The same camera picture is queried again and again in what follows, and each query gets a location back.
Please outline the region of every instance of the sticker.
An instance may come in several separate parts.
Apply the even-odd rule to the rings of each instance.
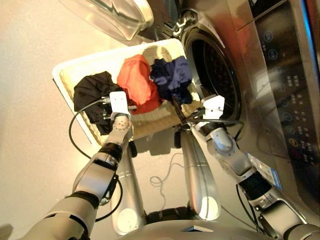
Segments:
[[[275,169],[269,167],[250,153],[246,153],[251,163],[255,166],[257,171],[267,179],[272,185],[276,186],[279,190],[282,190],[278,173]]]

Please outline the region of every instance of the beige floor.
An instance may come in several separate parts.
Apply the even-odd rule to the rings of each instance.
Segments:
[[[122,46],[82,22],[58,0],[1,1],[0,240],[20,238],[59,199],[70,194],[76,174],[87,162],[69,141],[72,113],[52,81],[53,67]],[[76,142],[93,154],[95,150],[80,127],[75,125],[73,130]],[[141,153],[133,160],[147,212],[157,211],[163,204],[159,189],[150,185],[149,178],[163,178],[173,154],[181,152],[170,147],[172,138],[164,136],[160,133],[149,141],[139,141]],[[168,141],[169,147],[159,149],[163,141]],[[176,156],[174,162],[183,163],[183,157]],[[222,204],[248,222],[233,182],[214,159],[210,164]],[[173,167],[163,191],[166,208],[187,203],[181,167]],[[108,211],[105,206],[98,214]],[[242,226],[224,211],[218,221]],[[115,238],[109,219],[95,225],[93,240]]]

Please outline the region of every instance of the orange clothing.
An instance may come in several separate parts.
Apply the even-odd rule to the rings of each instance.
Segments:
[[[144,56],[138,54],[124,60],[116,81],[129,98],[129,104],[137,107],[132,114],[147,113],[162,104],[157,86],[149,76],[150,66]]]

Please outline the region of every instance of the dark blue cloth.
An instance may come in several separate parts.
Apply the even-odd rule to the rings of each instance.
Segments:
[[[151,67],[150,77],[157,85],[160,98],[172,101],[175,97],[180,104],[192,102],[187,89],[192,81],[192,74],[184,56],[171,62],[166,62],[163,58],[155,59]]]

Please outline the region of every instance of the laundry basket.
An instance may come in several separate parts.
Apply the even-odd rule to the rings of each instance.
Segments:
[[[181,42],[177,39],[168,39],[113,49],[60,63],[53,69],[53,79],[66,103],[75,113],[73,102],[74,87],[82,78],[107,71],[111,74],[112,81],[117,83],[117,77],[124,60],[137,54],[143,55],[150,66],[154,64],[155,59],[163,58],[167,62],[171,62],[179,56],[185,56]],[[188,90],[192,95],[193,101],[191,104],[182,105],[182,112],[186,117],[200,106],[200,98],[194,81],[189,85]],[[96,125],[90,123],[84,112],[79,114],[76,119],[95,147],[101,146],[107,139],[108,136],[101,135]],[[151,112],[132,115],[131,120],[133,140],[160,132],[180,123],[175,109],[169,101],[164,101],[160,107]]]

